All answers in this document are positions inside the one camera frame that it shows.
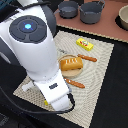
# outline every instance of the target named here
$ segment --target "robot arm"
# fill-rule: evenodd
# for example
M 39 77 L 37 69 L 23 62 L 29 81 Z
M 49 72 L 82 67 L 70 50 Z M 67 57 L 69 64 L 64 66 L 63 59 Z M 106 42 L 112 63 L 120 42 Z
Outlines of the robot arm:
M 1 56 L 7 61 L 13 55 L 55 111 L 66 110 L 69 88 L 59 69 L 52 30 L 40 9 L 40 6 L 32 7 L 0 23 L 0 45 L 8 48 L 0 49 Z

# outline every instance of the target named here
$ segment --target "black cable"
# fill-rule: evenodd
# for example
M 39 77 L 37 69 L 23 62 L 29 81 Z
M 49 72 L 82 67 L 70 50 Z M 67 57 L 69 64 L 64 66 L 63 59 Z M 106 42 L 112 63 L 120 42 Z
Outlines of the black cable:
M 7 94 L 3 91 L 3 89 L 1 88 L 0 86 L 0 90 L 2 91 L 2 93 L 5 95 L 5 97 L 17 108 L 19 108 L 20 110 L 26 112 L 26 113 L 31 113 L 31 114 L 63 114 L 63 113 L 68 113 L 70 111 L 72 111 L 75 107 L 75 101 L 74 101 L 74 98 L 73 98 L 73 95 L 70 93 L 68 94 L 68 98 L 70 99 L 71 103 L 72 103 L 72 108 L 68 109 L 68 110 L 65 110 L 65 111 L 39 111 L 39 112 L 33 112 L 33 111 L 29 111 L 29 110 L 26 110 L 26 109 L 23 109 L 21 107 L 19 107 L 18 105 L 15 104 L 15 102 L 13 100 L 11 100 Z
M 33 4 L 27 5 L 27 6 L 25 6 L 25 7 L 18 7 L 18 6 L 9 4 L 9 3 L 5 2 L 4 0 L 1 0 L 1 1 L 2 1 L 3 3 L 5 3 L 5 4 L 11 6 L 11 7 L 14 7 L 14 8 L 17 8 L 17 9 L 20 8 L 20 9 L 22 9 L 22 10 L 25 10 L 25 9 L 28 9 L 28 8 L 30 8 L 30 7 L 34 7 L 34 6 L 37 6 L 37 5 L 51 5 L 51 2 L 49 2 L 49 1 L 44 1 L 44 2 L 33 3 Z
M 4 0 L 0 0 L 0 1 L 2 1 L 3 3 L 5 3 L 5 4 L 9 5 L 9 6 L 12 6 L 12 7 L 15 7 L 15 8 L 19 8 L 18 6 L 12 5 L 12 4 L 4 1 Z

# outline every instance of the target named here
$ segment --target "black base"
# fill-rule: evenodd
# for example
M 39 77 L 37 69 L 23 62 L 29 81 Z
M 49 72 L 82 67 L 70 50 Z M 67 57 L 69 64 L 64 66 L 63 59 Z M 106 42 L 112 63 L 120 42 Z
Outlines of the black base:
M 125 29 L 125 28 L 122 26 L 121 21 L 120 21 L 120 16 L 117 16 L 117 17 L 116 17 L 115 22 L 116 22 L 116 24 L 117 24 L 120 28 L 124 29 L 125 31 L 128 31 L 127 29 Z

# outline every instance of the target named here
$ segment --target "toy food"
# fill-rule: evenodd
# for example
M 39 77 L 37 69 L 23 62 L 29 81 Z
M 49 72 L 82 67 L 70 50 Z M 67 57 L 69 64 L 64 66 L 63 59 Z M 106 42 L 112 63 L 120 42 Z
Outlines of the toy food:
M 83 62 L 82 62 L 81 57 L 64 59 L 64 60 L 61 60 L 60 63 L 61 63 L 62 71 L 83 68 Z
M 67 79 L 67 78 L 64 78 L 64 79 L 66 80 L 66 82 L 68 84 L 74 85 L 74 86 L 79 87 L 79 88 L 85 88 L 85 86 L 81 83 L 75 82 L 75 81 Z
M 83 38 L 79 38 L 76 41 L 76 44 L 81 46 L 82 48 L 84 48 L 87 51 L 90 51 L 93 48 L 93 44 L 91 44 L 90 42 L 88 42 L 87 40 L 84 40 Z

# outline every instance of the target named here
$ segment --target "bread roll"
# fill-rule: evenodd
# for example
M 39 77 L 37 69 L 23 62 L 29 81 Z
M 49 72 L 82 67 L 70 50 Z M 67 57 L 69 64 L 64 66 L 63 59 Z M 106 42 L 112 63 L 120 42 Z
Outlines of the bread roll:
M 60 63 L 62 71 L 83 68 L 83 62 L 81 57 L 74 57 L 70 59 L 61 60 Z

